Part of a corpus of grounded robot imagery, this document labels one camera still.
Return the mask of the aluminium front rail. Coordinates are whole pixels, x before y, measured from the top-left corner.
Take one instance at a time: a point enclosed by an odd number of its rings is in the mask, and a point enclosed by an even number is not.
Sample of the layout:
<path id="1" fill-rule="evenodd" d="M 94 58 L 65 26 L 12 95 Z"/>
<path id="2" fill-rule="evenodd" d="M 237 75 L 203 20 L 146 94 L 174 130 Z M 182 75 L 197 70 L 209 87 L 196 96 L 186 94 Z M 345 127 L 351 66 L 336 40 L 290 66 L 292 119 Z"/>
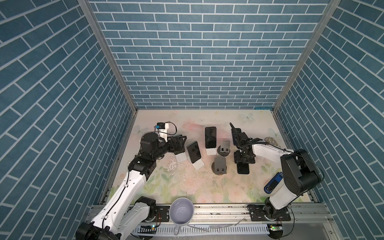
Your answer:
<path id="1" fill-rule="evenodd" d="M 252 224 L 250 211 L 245 204 L 195 204 L 191 224 L 226 225 Z M 287 213 L 289 220 L 273 221 L 274 223 L 296 224 L 334 224 L 334 218 L 324 203 L 292 203 Z"/>

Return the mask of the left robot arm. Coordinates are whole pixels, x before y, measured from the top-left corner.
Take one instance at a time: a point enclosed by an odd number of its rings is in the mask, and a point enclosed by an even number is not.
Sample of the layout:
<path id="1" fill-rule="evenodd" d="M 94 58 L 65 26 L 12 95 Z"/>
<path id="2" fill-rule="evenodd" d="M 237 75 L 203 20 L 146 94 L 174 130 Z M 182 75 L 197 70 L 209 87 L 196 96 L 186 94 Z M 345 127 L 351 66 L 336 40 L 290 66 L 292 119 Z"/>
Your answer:
<path id="1" fill-rule="evenodd" d="M 140 197 L 132 200 L 157 166 L 157 160 L 167 153 L 185 152 L 186 136 L 176 135 L 166 139 L 155 132 L 144 134 L 140 149 L 128 166 L 128 172 L 113 197 L 90 223 L 81 223 L 76 231 L 77 240 L 125 240 L 143 221 L 156 218 L 156 200 Z"/>

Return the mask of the white stand far left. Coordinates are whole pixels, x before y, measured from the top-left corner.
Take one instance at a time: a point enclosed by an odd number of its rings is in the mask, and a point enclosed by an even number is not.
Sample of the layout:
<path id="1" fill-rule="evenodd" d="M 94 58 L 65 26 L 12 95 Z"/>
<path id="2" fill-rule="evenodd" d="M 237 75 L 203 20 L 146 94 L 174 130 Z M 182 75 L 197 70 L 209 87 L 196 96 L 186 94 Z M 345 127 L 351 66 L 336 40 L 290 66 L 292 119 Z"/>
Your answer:
<path id="1" fill-rule="evenodd" d="M 187 157 L 187 155 L 186 155 L 185 152 L 184 152 L 184 153 L 177 154 L 177 155 L 175 155 L 175 156 L 176 156 L 176 160 L 177 160 L 178 163 L 181 163 L 181 162 L 183 162 L 183 161 L 185 161 L 185 160 L 188 159 L 188 157 Z"/>

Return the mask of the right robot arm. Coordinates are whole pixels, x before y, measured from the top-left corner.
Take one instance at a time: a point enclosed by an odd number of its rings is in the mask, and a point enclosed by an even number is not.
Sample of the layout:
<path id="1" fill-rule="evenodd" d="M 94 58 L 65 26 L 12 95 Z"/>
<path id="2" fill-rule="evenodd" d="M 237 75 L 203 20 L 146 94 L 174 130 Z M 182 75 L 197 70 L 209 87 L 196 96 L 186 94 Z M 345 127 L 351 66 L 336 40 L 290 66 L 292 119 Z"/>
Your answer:
<path id="1" fill-rule="evenodd" d="M 235 164 L 255 164 L 256 158 L 265 158 L 278 163 L 282 168 L 284 184 L 272 191 L 265 200 L 262 216 L 269 221 L 278 220 L 287 211 L 287 206 L 299 196 L 316 187 L 323 181 L 320 168 L 303 149 L 287 150 L 263 141 L 249 138 L 241 129 L 230 124 L 234 145 Z"/>

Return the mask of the patterned oval case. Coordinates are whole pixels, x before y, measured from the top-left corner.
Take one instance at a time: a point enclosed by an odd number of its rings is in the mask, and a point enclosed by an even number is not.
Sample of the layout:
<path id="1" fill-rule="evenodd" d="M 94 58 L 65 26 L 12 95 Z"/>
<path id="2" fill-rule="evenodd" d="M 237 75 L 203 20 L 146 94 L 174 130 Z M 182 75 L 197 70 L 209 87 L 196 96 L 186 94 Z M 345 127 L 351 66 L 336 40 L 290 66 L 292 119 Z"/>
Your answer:
<path id="1" fill-rule="evenodd" d="M 272 137 L 266 137 L 264 140 L 265 140 L 265 142 L 267 142 L 269 144 L 280 147 L 279 143 Z"/>

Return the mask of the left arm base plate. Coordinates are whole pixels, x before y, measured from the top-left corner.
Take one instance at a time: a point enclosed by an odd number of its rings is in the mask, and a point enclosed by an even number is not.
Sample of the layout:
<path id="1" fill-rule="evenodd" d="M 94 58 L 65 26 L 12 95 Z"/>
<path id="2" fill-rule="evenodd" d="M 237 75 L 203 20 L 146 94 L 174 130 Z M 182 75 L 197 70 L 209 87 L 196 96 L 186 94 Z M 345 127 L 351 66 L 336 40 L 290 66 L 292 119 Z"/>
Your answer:
<path id="1" fill-rule="evenodd" d="M 156 205 L 155 208 L 150 209 L 149 216 L 143 221 L 146 223 L 154 222 L 169 222 L 170 221 L 170 206 L 169 205 Z"/>

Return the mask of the white mug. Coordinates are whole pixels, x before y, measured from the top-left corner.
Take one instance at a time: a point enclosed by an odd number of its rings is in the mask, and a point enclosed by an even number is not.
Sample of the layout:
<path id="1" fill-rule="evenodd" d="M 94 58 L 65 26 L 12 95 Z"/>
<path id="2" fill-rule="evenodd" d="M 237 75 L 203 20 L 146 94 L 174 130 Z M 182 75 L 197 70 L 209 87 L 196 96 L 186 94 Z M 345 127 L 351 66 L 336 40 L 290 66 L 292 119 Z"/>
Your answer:
<path id="1" fill-rule="evenodd" d="M 187 198 L 178 198 L 171 204 L 169 216 L 175 224 L 174 235 L 177 236 L 181 228 L 191 222 L 194 216 L 194 205 Z"/>

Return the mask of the white stand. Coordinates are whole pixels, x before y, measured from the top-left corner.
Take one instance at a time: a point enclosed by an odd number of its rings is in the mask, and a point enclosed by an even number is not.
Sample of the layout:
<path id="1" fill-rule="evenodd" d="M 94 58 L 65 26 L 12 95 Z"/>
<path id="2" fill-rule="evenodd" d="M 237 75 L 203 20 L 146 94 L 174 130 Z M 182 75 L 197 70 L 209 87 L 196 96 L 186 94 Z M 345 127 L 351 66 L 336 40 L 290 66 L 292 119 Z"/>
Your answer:
<path id="1" fill-rule="evenodd" d="M 175 156 L 176 156 L 176 160 L 177 160 L 178 163 L 181 163 L 181 162 L 183 162 L 183 161 L 185 161 L 185 160 L 188 159 L 188 157 L 187 157 L 187 155 L 186 155 L 185 152 L 184 152 L 184 153 L 177 154 L 177 155 L 175 155 Z"/>
<path id="2" fill-rule="evenodd" d="M 199 170 L 200 168 L 202 168 L 205 163 L 203 162 L 202 159 L 199 159 L 197 161 L 195 161 L 194 163 L 192 163 L 193 167 L 195 168 L 195 170 Z"/>
<path id="3" fill-rule="evenodd" d="M 207 154 L 207 156 L 216 155 L 217 154 L 217 149 L 216 148 L 206 149 L 206 154 Z"/>

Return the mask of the white stand centre back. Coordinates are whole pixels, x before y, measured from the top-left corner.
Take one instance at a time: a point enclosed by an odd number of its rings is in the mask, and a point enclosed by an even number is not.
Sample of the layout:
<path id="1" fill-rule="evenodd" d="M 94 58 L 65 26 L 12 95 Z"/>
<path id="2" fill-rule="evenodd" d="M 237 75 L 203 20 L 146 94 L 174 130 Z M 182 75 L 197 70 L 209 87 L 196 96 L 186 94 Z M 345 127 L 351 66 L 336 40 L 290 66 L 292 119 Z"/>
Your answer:
<path id="1" fill-rule="evenodd" d="M 217 154 L 217 149 L 216 148 L 206 149 L 206 154 L 207 154 L 207 156 L 216 155 Z"/>

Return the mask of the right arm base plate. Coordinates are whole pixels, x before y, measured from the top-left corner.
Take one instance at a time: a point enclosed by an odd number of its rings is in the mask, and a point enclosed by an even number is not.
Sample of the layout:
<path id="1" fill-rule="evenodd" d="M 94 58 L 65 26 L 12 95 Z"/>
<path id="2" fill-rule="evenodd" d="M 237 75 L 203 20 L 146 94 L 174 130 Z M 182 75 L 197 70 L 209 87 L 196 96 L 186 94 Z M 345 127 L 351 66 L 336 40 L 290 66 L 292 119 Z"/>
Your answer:
<path id="1" fill-rule="evenodd" d="M 291 221 L 288 208 L 285 207 L 281 210 L 276 210 L 272 205 L 247 205 L 250 218 L 252 222 L 263 222 L 263 221 Z"/>

